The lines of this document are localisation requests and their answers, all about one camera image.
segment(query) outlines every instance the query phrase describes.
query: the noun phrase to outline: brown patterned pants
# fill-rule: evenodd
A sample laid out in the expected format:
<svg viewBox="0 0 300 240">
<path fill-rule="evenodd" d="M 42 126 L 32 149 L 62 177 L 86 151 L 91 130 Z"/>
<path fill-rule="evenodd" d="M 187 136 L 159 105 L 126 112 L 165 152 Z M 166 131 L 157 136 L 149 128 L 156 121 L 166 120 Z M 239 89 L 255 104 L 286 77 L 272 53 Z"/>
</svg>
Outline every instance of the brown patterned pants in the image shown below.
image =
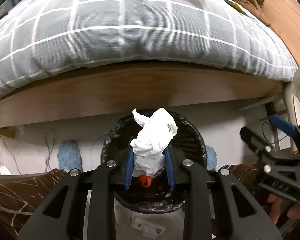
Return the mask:
<svg viewBox="0 0 300 240">
<path fill-rule="evenodd" d="M 229 169 L 265 211 L 270 212 L 271 204 L 266 202 L 269 193 L 253 185 L 257 175 L 255 163 L 224 166 L 223 168 Z M 15 211 L 34 212 L 65 174 L 64 171 L 54 169 L 47 174 L 31 179 L 2 183 L 0 184 L 0 206 Z M 29 217 L 29 215 L 16 215 L 0 210 L 1 223 L 15 239 Z"/>
<path fill-rule="evenodd" d="M 246 187 L 250 194 L 258 201 L 267 214 L 271 211 L 271 203 L 267 203 L 269 192 L 259 186 L 253 185 L 258 169 L 256 163 L 226 165 L 222 168 L 231 171 L 234 176 Z"/>
<path fill-rule="evenodd" d="M 18 182 L 0 184 L 0 206 L 9 210 L 34 212 L 66 172 L 54 169 L 47 174 Z M 0 221 L 16 239 L 30 216 L 0 210 Z"/>
</svg>

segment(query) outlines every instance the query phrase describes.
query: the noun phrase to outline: gray plaid bedding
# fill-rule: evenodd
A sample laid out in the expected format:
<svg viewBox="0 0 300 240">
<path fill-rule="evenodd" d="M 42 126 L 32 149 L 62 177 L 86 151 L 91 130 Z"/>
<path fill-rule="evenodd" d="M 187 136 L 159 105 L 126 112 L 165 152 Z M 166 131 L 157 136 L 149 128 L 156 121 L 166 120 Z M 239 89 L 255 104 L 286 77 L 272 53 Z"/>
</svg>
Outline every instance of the gray plaid bedding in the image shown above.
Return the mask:
<svg viewBox="0 0 300 240">
<path fill-rule="evenodd" d="M 290 52 L 246 12 L 223 0 L 22 0 L 0 20 L 0 98 L 62 72 L 140 59 L 291 81 Z"/>
</svg>

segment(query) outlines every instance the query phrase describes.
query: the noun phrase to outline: crumpled paper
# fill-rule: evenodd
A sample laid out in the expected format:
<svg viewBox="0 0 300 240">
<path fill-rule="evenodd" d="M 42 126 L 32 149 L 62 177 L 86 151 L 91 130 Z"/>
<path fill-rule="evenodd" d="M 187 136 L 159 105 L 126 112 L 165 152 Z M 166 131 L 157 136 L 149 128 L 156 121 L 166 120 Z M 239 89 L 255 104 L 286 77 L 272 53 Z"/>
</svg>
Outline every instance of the crumpled paper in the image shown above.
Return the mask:
<svg viewBox="0 0 300 240">
<path fill-rule="evenodd" d="M 145 173 L 153 178 L 156 172 L 165 166 L 162 152 L 177 134 L 178 127 L 164 108 L 155 111 L 151 117 L 138 114 L 136 109 L 132 114 L 134 120 L 143 127 L 137 138 L 130 143 L 134 153 L 132 176 L 137 177 Z"/>
</svg>

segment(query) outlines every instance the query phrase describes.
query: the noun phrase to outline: white floor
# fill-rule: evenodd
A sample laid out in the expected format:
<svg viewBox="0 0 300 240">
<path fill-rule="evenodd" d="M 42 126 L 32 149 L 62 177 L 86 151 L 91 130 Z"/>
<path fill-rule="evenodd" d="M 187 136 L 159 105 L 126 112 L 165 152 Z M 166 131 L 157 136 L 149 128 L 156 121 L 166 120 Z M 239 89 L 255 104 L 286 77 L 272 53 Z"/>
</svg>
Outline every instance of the white floor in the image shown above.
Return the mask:
<svg viewBox="0 0 300 240">
<path fill-rule="evenodd" d="M 169 108 L 182 114 L 194 124 L 202 134 L 205 143 L 217 152 L 218 166 L 238 164 L 253 159 L 253 154 L 240 139 L 240 128 L 248 125 L 255 132 L 262 135 L 260 118 L 266 116 L 264 107 L 237 111 L 240 106 L 250 103 L 251 100 L 237 100 L 190 106 Z M 77 141 L 83 162 L 84 171 L 95 169 L 100 164 L 100 152 L 104 138 L 102 136 L 92 146 L 93 142 L 103 133 L 109 131 L 121 117 L 129 112 L 107 114 L 84 118 L 74 118 L 53 122 L 43 122 L 20 126 L 14 140 L 4 138 L 22 174 L 39 173 L 45 171 L 45 158 L 48 149 L 44 141 L 44 133 L 50 130 L 56 141 L 50 160 L 51 168 L 58 167 L 57 152 L 63 140 Z M 48 136 L 48 143 L 52 145 L 52 138 Z M 6 166 L 11 174 L 18 174 L 16 164 L 0 141 L 0 165 Z"/>
</svg>

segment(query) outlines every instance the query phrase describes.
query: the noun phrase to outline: metal screw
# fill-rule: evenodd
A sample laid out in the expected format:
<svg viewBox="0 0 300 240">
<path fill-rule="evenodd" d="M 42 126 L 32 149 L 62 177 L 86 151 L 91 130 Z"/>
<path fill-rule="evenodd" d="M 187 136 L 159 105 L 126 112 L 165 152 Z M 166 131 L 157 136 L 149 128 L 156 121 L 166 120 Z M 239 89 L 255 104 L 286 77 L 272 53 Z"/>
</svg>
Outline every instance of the metal screw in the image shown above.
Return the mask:
<svg viewBox="0 0 300 240">
<path fill-rule="evenodd" d="M 221 169 L 220 173 L 224 176 L 228 176 L 230 174 L 230 171 L 227 169 Z"/>
<path fill-rule="evenodd" d="M 107 166 L 108 166 L 108 167 L 116 166 L 116 164 L 117 164 L 117 163 L 116 163 L 115 161 L 108 161 L 108 162 L 107 162 Z"/>
<path fill-rule="evenodd" d="M 70 176 L 77 176 L 79 174 L 79 170 L 77 170 L 77 169 L 73 169 L 73 170 L 71 170 L 70 171 Z"/>
<path fill-rule="evenodd" d="M 191 166 L 191 165 L 193 164 L 193 162 L 192 162 L 191 160 L 189 160 L 189 159 L 185 159 L 185 160 L 183 161 L 183 164 L 184 164 L 185 166 Z"/>
<path fill-rule="evenodd" d="M 266 150 L 266 152 L 271 152 L 272 148 L 271 148 L 269 145 L 267 145 L 267 146 L 265 147 L 265 150 Z"/>
<path fill-rule="evenodd" d="M 269 165 L 269 164 L 267 164 L 267 165 L 265 165 L 264 167 L 263 167 L 263 170 L 265 171 L 265 173 L 269 173 L 270 171 L 271 171 L 271 166 Z"/>
</svg>

